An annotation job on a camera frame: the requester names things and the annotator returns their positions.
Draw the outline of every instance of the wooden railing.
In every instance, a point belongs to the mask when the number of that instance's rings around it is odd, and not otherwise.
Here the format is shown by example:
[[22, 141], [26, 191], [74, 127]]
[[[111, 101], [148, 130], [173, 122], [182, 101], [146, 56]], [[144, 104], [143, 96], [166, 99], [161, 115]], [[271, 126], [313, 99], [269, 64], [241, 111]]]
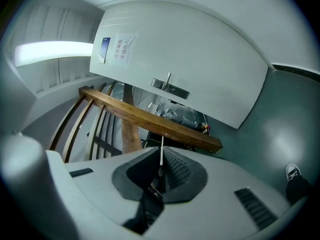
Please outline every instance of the wooden railing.
[[[130, 153], [132, 151], [142, 149], [140, 135], [138, 127], [144, 128], [155, 134], [164, 136], [171, 140], [201, 148], [213, 153], [219, 151], [223, 146], [219, 139], [212, 136], [203, 134], [196, 130], [187, 128], [178, 123], [172, 122], [163, 117], [144, 111], [140, 108], [133, 106], [132, 86], [125, 84], [123, 91], [123, 101], [117, 100], [110, 96], [116, 82], [113, 82], [110, 86], [107, 94], [101, 93], [102, 89], [106, 86], [102, 85], [98, 90], [94, 90], [87, 86], [79, 88], [80, 98], [75, 102], [72, 108], [65, 115], [57, 130], [55, 131], [49, 149], [54, 150], [57, 146], [59, 138], [67, 125], [68, 120], [79, 107], [83, 100], [87, 100], [88, 104], [80, 113], [77, 118], [72, 131], [69, 133], [68, 139], [63, 149], [62, 158], [65, 163], [69, 162], [71, 150], [75, 142], [80, 125], [84, 121], [89, 109], [92, 105], [99, 107], [99, 112], [93, 122], [91, 131], [88, 136], [88, 144], [85, 150], [86, 160], [93, 158], [93, 146], [97, 144], [96, 159], [99, 156], [99, 148], [102, 147], [103, 157], [106, 158], [106, 150], [111, 152], [111, 155], [120, 155]], [[107, 129], [105, 134], [105, 141], [101, 139], [102, 128], [105, 120], [108, 116]], [[111, 145], [107, 143], [108, 132], [110, 127], [111, 116], [113, 118], [112, 130], [111, 130]], [[115, 128], [116, 117], [122, 119], [122, 152], [113, 147], [113, 135]]]

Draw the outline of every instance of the white wall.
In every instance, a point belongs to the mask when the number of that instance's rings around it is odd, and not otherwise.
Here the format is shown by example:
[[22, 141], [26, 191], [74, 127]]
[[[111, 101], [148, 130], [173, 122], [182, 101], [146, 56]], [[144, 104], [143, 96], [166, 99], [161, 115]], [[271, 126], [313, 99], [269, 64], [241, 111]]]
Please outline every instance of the white wall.
[[[28, 0], [12, 20], [1, 43], [13, 60], [18, 45], [43, 41], [93, 43], [103, 11], [81, 0]], [[36, 101], [24, 127], [60, 104], [78, 97], [82, 86], [111, 81], [89, 72], [90, 57], [66, 57], [17, 68]]]
[[[84, 0], [105, 8], [140, 0]], [[269, 65], [291, 65], [320, 74], [315, 36], [292, 0], [158, 0], [194, 7], [244, 35]]]
[[20, 132], [36, 99], [0, 50], [0, 134]]
[[[43, 41], [93, 43], [103, 11], [80, 0], [28, 0], [10, 24], [3, 49], [13, 58], [18, 45]], [[89, 73], [89, 57], [42, 61], [17, 70], [35, 93]]]

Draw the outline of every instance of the white door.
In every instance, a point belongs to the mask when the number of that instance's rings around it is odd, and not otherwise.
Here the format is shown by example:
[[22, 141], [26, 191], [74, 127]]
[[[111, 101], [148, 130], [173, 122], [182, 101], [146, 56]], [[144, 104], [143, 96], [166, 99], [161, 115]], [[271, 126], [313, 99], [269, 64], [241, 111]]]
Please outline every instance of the white door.
[[[115, 64], [117, 34], [132, 34], [127, 64]], [[102, 39], [110, 38], [105, 63]], [[231, 27], [204, 12], [169, 2], [110, 6], [97, 30], [90, 72], [136, 86], [239, 128], [255, 104], [268, 66]], [[189, 92], [183, 99], [151, 86], [166, 81]]]

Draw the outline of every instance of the door handle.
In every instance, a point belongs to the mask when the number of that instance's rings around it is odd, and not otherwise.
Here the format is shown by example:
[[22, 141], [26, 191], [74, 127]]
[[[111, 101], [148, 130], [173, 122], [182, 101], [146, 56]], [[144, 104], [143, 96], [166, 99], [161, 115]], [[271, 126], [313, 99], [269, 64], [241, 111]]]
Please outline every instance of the door handle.
[[167, 93], [177, 95], [180, 98], [186, 99], [189, 95], [189, 92], [170, 84], [169, 83], [170, 77], [171, 77], [171, 73], [168, 74], [168, 77], [165, 82], [154, 78], [152, 80], [151, 86], [158, 88], [160, 90], [163, 90]]

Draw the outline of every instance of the black vent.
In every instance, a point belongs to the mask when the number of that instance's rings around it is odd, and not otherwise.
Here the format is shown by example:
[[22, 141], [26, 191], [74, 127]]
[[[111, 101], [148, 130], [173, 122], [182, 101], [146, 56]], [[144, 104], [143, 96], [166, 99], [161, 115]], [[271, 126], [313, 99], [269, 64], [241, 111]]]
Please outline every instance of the black vent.
[[243, 188], [234, 193], [259, 230], [263, 230], [277, 220], [277, 217], [251, 192], [249, 188]]
[[163, 155], [169, 189], [172, 190], [186, 183], [191, 175], [188, 164], [166, 150], [163, 151]]
[[85, 168], [85, 169], [81, 169], [81, 170], [71, 171], [69, 173], [70, 173], [71, 177], [74, 178], [74, 177], [78, 177], [78, 176], [89, 174], [89, 173], [93, 173], [93, 172], [94, 171], [92, 169]]

